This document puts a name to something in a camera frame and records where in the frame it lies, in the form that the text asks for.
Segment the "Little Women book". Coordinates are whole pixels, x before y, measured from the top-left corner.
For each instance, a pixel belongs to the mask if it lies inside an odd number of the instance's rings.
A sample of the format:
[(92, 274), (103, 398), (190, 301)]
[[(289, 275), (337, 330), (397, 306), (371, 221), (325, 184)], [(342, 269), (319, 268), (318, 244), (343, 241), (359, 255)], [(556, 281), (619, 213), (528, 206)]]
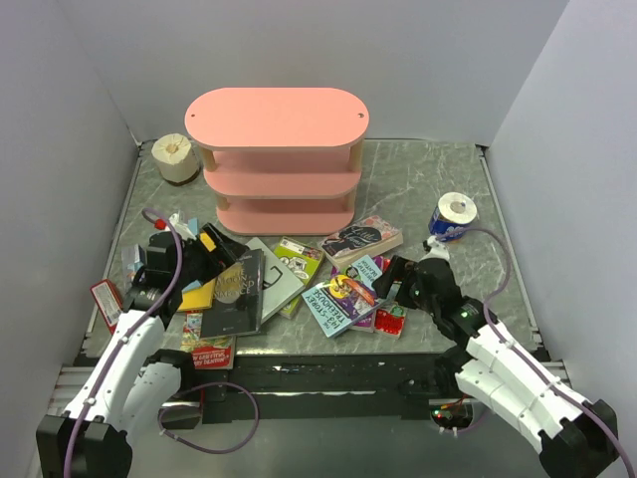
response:
[(365, 255), (382, 255), (402, 243), (400, 229), (373, 215), (325, 237), (319, 247), (334, 267), (342, 269)]

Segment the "purple 117-Storey Treehouse book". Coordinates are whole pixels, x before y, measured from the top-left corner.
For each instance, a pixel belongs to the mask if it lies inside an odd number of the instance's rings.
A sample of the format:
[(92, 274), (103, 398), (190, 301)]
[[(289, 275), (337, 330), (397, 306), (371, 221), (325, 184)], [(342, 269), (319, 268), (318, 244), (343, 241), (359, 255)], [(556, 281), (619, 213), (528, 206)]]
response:
[[(340, 273), (372, 290), (373, 281), (382, 275), (383, 265), (384, 259), (381, 256), (370, 257), (366, 255), (346, 268), (341, 269)], [(357, 293), (354, 294), (354, 297), (353, 306), (361, 316), (361, 319), (353, 324), (351, 328), (357, 331), (373, 333), (376, 310), (371, 310), (370, 305)]]

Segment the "blue 143-Storey Treehouse book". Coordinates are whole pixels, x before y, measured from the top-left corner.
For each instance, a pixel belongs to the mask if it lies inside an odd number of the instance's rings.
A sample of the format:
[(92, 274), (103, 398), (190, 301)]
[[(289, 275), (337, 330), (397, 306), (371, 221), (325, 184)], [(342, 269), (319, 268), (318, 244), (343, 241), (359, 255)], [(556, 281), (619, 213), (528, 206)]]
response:
[(313, 286), (302, 298), (327, 338), (337, 337), (383, 303), (363, 282), (343, 274)]

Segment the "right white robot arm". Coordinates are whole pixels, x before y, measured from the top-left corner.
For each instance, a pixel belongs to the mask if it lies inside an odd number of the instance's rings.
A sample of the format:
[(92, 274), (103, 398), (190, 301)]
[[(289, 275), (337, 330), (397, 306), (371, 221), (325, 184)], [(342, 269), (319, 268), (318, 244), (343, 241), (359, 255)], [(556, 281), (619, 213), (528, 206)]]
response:
[(531, 445), (548, 476), (597, 477), (620, 458), (612, 407), (575, 392), (520, 347), (483, 302), (461, 292), (447, 260), (395, 256), (373, 288), (431, 316), (454, 342), (435, 361), (437, 389), (480, 401)]

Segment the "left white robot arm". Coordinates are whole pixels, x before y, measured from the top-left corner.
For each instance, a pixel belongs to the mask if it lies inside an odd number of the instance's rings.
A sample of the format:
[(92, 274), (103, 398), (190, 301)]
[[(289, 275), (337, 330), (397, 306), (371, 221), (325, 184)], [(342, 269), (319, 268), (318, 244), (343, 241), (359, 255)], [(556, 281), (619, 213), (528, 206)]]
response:
[(183, 288), (217, 278), (247, 249), (209, 223), (195, 238), (174, 228), (150, 237), (106, 350), (64, 411), (45, 415), (37, 428), (43, 476), (128, 474), (136, 432), (169, 398), (184, 400), (197, 387), (192, 355), (161, 345)]

